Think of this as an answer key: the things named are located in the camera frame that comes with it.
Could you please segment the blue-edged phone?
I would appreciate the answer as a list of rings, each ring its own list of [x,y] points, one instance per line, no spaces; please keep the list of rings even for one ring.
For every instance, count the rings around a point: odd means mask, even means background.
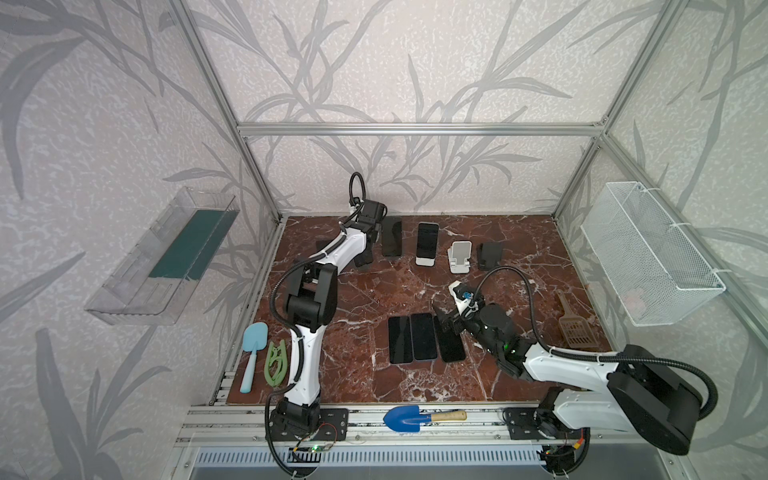
[[[430,361],[438,356],[433,315],[414,314],[410,318],[413,358],[416,361]]]

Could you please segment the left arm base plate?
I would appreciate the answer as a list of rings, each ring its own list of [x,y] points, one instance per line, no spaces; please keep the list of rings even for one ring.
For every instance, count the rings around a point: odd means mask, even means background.
[[[267,423],[273,441],[298,441],[309,437],[313,441],[334,442],[346,439],[350,411],[345,408],[320,408],[307,418],[291,416],[274,410]]]

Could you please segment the dark phone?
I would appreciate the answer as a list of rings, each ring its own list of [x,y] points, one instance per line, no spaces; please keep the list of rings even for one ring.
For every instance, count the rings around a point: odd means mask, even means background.
[[[440,358],[445,363],[456,363],[466,359],[466,352],[460,334],[452,329],[445,330],[437,317],[433,318]]]

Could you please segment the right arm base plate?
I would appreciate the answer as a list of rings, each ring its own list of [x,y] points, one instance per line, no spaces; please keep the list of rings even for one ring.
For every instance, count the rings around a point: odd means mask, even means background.
[[[579,430],[569,429],[553,412],[534,407],[509,407],[502,420],[511,440],[576,441]]]

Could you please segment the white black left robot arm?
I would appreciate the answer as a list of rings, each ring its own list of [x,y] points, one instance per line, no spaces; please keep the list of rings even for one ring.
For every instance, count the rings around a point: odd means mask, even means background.
[[[387,207],[353,199],[353,211],[340,222],[339,234],[281,278],[287,284],[285,317],[291,332],[289,383],[278,402],[275,420],[305,430],[320,421],[319,366],[324,333],[338,304],[338,276],[362,254],[369,254],[381,230]]]

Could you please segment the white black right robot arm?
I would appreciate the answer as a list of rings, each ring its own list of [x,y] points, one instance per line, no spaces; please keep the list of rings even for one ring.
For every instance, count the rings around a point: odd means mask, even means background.
[[[442,329],[469,333],[508,376],[553,384],[540,405],[547,431],[635,432],[662,451],[686,455],[697,423],[717,404],[717,388],[706,373],[637,345],[608,353],[545,347],[518,335],[496,304],[462,300],[451,312],[436,314]]]

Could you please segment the purple-edged phone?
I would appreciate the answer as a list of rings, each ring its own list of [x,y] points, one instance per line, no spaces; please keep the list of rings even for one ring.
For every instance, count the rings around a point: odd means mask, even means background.
[[[408,316],[390,317],[388,350],[391,364],[408,364],[414,360],[411,321]]]

